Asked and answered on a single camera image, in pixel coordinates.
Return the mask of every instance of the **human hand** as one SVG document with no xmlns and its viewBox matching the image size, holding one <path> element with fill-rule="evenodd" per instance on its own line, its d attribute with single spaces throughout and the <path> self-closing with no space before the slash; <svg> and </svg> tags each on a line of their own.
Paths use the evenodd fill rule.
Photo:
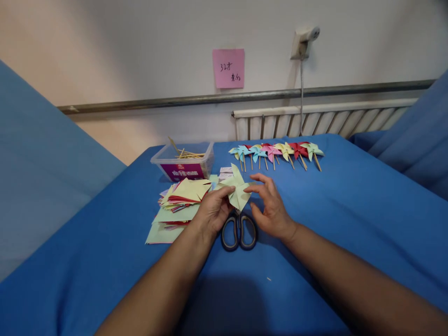
<svg viewBox="0 0 448 336">
<path fill-rule="evenodd" d="M 244 189 L 244 192 L 259 194 L 265 204 L 265 210 L 261 213 L 258 206 L 251 203 L 252 215 L 258 226 L 267 234 L 283 241 L 292 239 L 298 224 L 286 212 L 285 205 L 272 178 L 260 173 L 251 175 L 250 178 L 264 183 L 264 185 L 257 184 Z"/>
<path fill-rule="evenodd" d="M 233 191 L 235 191 L 235 187 L 229 186 L 205 195 L 192 222 L 198 223 L 206 232 L 216 235 L 233 210 L 227 197 Z"/>
</svg>

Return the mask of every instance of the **white radiator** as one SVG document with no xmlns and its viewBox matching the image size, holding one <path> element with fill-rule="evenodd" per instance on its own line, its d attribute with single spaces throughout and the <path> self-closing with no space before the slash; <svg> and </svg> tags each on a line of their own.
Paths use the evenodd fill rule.
<svg viewBox="0 0 448 336">
<path fill-rule="evenodd" d="M 387 130 L 417 101 L 390 99 L 354 103 L 305 105 L 303 135 L 339 134 L 344 138 L 359 132 Z M 237 140 L 299 136 L 300 106 L 233 111 Z"/>
</svg>

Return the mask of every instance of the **plastic container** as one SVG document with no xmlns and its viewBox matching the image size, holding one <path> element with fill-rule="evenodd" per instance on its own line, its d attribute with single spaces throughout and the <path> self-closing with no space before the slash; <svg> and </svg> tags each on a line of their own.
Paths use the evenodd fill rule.
<svg viewBox="0 0 448 336">
<path fill-rule="evenodd" d="M 176 144 L 181 152 L 183 149 L 192 153 L 205 153 L 204 157 L 195 159 L 177 159 L 179 155 L 171 143 L 168 143 L 151 158 L 151 163 L 159 166 L 165 176 L 173 182 L 181 181 L 185 177 L 190 180 L 208 179 L 215 156 L 213 155 L 213 142 L 200 142 L 196 144 Z"/>
</svg>

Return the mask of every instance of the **cable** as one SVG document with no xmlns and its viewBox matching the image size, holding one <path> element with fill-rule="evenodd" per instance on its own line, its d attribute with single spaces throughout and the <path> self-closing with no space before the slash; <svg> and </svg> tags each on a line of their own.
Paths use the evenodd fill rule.
<svg viewBox="0 0 448 336">
<path fill-rule="evenodd" d="M 300 136 L 303 135 L 303 61 L 300 61 Z"/>
</svg>

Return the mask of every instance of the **blue bedsheet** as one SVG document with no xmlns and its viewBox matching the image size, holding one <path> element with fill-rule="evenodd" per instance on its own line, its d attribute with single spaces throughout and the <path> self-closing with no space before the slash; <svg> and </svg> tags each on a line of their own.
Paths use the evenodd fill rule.
<svg viewBox="0 0 448 336">
<path fill-rule="evenodd" d="M 310 163 L 307 172 L 299 163 L 295 170 L 285 161 L 276 171 L 261 165 L 290 215 L 448 312 L 448 203 L 339 136 L 300 140 L 325 152 L 322 172 Z M 238 144 L 215 144 L 214 174 L 236 162 L 227 152 Z M 0 335 L 93 334 L 166 251 L 144 245 L 158 193 L 169 185 L 149 161 L 159 148 L 143 153 L 0 284 Z M 225 252 L 217 240 L 178 331 L 346 334 L 314 285 L 263 232 L 248 252 Z"/>
</svg>

